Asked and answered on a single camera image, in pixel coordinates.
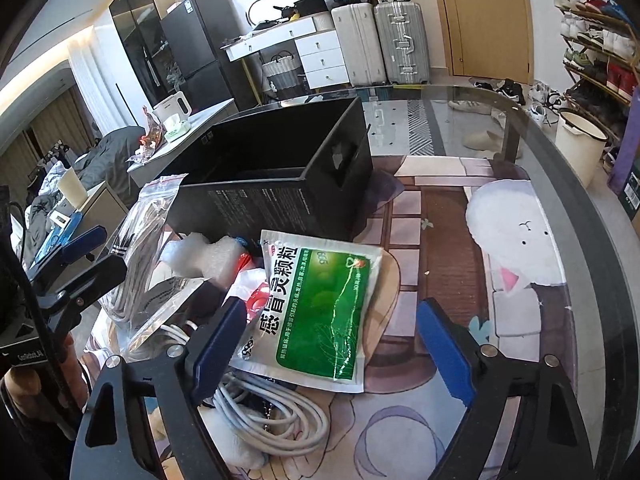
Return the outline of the purple yoga mat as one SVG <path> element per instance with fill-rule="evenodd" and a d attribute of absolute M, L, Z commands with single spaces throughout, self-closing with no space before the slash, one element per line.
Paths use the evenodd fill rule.
<path fill-rule="evenodd" d="M 613 169 L 608 176 L 608 187 L 615 194 L 623 191 L 625 183 L 631 173 L 640 143 L 640 88 L 634 89 L 631 99 L 627 125 L 620 150 L 618 151 Z"/>

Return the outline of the beige paper cup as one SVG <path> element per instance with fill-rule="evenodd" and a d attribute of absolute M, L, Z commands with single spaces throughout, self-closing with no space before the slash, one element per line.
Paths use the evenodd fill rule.
<path fill-rule="evenodd" d="M 66 169 L 62 174 L 62 177 L 58 180 L 58 190 L 76 209 L 79 209 L 88 200 L 88 192 L 73 168 Z"/>

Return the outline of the beige nightstand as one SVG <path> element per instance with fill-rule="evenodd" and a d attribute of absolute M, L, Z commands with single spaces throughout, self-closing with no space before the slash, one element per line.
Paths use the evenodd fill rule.
<path fill-rule="evenodd" d="M 128 209 L 115 194 L 112 188 L 105 182 L 90 188 L 87 199 L 76 209 L 66 198 L 59 200 L 48 214 L 48 236 L 46 242 L 52 236 L 61 233 L 63 226 L 80 214 L 72 237 L 76 237 L 95 226 L 103 226 L 107 236 L 111 236 L 119 227 L 122 219 L 128 214 Z"/>

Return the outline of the green tissue box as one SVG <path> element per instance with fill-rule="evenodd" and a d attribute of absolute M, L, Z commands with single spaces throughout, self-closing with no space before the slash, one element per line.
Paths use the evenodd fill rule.
<path fill-rule="evenodd" d="M 164 137 L 168 143 L 174 142 L 180 136 L 184 136 L 191 129 L 191 123 L 179 114 L 173 114 L 163 122 L 165 128 Z"/>

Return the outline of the green medicine granule bag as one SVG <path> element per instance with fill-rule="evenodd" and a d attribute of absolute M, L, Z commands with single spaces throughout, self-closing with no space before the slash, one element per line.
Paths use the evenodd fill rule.
<path fill-rule="evenodd" d="M 248 323 L 230 366 L 336 393 L 364 390 L 364 318 L 381 248 L 263 230 L 266 304 Z"/>

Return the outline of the wooden shoe rack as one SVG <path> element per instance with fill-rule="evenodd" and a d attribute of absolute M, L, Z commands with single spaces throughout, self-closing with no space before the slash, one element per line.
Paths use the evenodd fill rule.
<path fill-rule="evenodd" d="M 639 29 L 615 0 L 553 4 L 561 12 L 563 65 L 573 81 L 568 102 L 619 139 L 639 87 Z"/>

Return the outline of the oval vanity mirror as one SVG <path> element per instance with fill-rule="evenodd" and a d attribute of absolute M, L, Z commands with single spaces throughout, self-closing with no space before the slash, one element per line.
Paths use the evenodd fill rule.
<path fill-rule="evenodd" d="M 281 21 L 287 18 L 298 0 L 255 0 L 245 10 L 245 21 L 256 27 L 264 21 Z"/>

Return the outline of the red and white packet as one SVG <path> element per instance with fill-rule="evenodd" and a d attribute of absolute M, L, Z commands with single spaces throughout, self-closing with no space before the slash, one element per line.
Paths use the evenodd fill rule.
<path fill-rule="evenodd" d="M 252 322 L 269 298 L 266 271 L 254 263 L 249 254 L 240 255 L 233 283 L 227 297 L 241 299 L 245 304 L 246 322 Z"/>

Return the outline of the cardboard box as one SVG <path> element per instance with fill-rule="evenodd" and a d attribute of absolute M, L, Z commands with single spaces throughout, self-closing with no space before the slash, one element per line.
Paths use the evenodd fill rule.
<path fill-rule="evenodd" d="M 636 167 L 632 168 L 618 199 L 634 228 L 634 232 L 640 237 L 640 186 Z"/>

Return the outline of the grey side table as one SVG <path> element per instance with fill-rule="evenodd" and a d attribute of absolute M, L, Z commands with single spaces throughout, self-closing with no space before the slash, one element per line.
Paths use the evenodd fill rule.
<path fill-rule="evenodd" d="M 143 188 L 147 183 L 155 180 L 186 148 L 198 140 L 201 134 L 238 112 L 232 99 L 215 104 L 189 118 L 191 128 L 177 140 L 173 140 L 160 148 L 144 165 L 133 164 L 127 174 L 134 183 Z"/>

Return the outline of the white plush toy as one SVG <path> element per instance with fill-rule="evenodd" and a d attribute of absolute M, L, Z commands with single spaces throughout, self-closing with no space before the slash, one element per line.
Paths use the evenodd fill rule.
<path fill-rule="evenodd" d="M 228 466 L 251 470 L 260 469 L 268 462 L 268 456 L 243 441 L 217 410 L 200 406 L 198 414 L 213 444 Z"/>

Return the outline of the black storage box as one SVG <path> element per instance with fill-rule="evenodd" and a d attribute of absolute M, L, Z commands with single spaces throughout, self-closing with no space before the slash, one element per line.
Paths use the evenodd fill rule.
<path fill-rule="evenodd" d="M 351 240 L 372 171 L 359 98 L 255 108 L 213 125 L 165 168 L 182 177 L 167 223 L 252 247 L 265 230 Z"/>

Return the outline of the adidas shoelaces zip bag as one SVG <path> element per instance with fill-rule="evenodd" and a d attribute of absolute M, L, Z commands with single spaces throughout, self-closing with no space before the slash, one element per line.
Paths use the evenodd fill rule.
<path fill-rule="evenodd" d="M 126 264 L 126 278 L 99 303 L 116 323 L 131 322 L 142 296 L 149 290 L 160 256 L 164 227 L 186 174 L 161 176 L 147 183 L 125 219 L 107 243 L 110 254 Z"/>

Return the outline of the striped laundry basket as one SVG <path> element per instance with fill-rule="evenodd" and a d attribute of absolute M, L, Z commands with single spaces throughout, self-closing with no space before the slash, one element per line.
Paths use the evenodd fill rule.
<path fill-rule="evenodd" d="M 307 90 L 302 62 L 291 53 L 282 51 L 262 64 L 262 73 L 279 100 L 302 96 Z"/>

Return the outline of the white electric kettle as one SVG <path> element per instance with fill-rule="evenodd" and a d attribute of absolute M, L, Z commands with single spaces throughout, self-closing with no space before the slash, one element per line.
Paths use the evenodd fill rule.
<path fill-rule="evenodd" d="M 192 107 L 184 93 L 178 91 L 155 105 L 153 113 L 160 122 L 167 122 L 172 116 L 177 116 L 183 122 L 191 116 Z"/>

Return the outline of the white enamel bucket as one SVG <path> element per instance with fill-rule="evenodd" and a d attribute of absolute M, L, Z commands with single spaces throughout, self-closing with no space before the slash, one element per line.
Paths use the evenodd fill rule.
<path fill-rule="evenodd" d="M 555 146 L 584 188 L 592 181 L 606 142 L 606 133 L 590 119 L 571 108 L 560 109 Z"/>

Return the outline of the silver foil packet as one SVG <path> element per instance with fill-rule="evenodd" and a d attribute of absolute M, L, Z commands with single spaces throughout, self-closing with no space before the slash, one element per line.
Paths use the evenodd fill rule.
<path fill-rule="evenodd" d="M 144 360 L 140 348 L 190 297 L 208 281 L 202 278 L 168 278 L 145 292 L 119 339 L 120 354 L 127 361 Z"/>

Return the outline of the silver suitcase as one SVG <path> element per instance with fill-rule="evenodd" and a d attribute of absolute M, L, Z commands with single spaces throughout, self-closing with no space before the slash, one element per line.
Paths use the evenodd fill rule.
<path fill-rule="evenodd" d="M 421 7 L 412 1 L 374 8 L 386 75 L 392 84 L 429 84 L 431 64 Z"/>

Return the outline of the white foam wrap piece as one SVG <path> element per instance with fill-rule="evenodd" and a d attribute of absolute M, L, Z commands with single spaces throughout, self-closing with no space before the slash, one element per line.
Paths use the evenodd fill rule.
<path fill-rule="evenodd" d="M 182 240 L 170 240 L 160 260 L 179 278 L 204 278 L 228 289 L 245 255 L 245 248 L 235 238 L 224 236 L 211 243 L 203 234 L 193 232 Z"/>

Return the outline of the black refrigerator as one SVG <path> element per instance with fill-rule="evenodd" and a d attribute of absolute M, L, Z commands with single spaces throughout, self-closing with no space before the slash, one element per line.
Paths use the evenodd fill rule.
<path fill-rule="evenodd" d="M 180 90 L 192 110 L 228 99 L 238 110 L 258 105 L 243 66 L 222 50 L 241 35 L 229 0 L 183 0 L 160 24 L 184 78 Z"/>

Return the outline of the wooden door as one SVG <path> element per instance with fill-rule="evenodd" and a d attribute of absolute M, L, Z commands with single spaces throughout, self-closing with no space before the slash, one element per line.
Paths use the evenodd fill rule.
<path fill-rule="evenodd" d="M 436 0 L 454 76 L 533 81 L 529 0 Z"/>

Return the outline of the white vanity desk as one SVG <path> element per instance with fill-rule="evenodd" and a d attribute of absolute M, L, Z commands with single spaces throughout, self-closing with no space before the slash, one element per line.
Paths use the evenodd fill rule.
<path fill-rule="evenodd" d="M 262 55 L 264 51 L 292 55 L 302 66 L 304 81 L 312 91 L 350 83 L 340 40 L 329 11 L 304 16 L 260 32 L 250 32 L 231 44 L 225 44 L 221 50 L 230 62 L 241 63 L 258 104 L 262 104 L 267 77 L 261 70 L 262 81 L 256 81 L 247 59 L 257 55 L 259 62 L 265 61 L 267 58 Z"/>

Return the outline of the white suitcase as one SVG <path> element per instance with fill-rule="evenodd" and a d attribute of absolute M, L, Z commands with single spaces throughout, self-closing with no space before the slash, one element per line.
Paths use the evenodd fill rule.
<path fill-rule="evenodd" d="M 371 3 L 352 3 L 331 11 L 349 82 L 354 87 L 386 83 L 384 58 Z"/>

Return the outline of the black glass cabinet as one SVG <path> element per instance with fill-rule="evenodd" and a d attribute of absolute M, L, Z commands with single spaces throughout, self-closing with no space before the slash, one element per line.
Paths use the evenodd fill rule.
<path fill-rule="evenodd" d="M 152 106 L 180 90 L 181 70 L 162 27 L 177 0 L 113 0 L 110 12 L 122 46 Z"/>

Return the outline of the red snack bag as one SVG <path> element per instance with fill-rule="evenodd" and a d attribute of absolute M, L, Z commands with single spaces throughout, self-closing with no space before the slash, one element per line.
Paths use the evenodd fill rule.
<path fill-rule="evenodd" d="M 148 123 L 148 128 L 139 139 L 140 148 L 137 149 L 136 154 L 141 159 L 149 159 L 165 143 L 166 128 L 156 120 L 146 106 L 142 107 L 142 112 Z"/>

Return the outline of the grey clothes pile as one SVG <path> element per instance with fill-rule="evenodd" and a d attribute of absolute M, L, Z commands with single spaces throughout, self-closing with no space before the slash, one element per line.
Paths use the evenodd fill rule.
<path fill-rule="evenodd" d="M 82 186 L 91 190 L 105 182 L 117 197 L 129 207 L 140 188 L 128 174 L 128 159 L 140 146 L 143 129 L 127 126 L 107 133 L 83 159 L 74 163 L 74 170 Z"/>

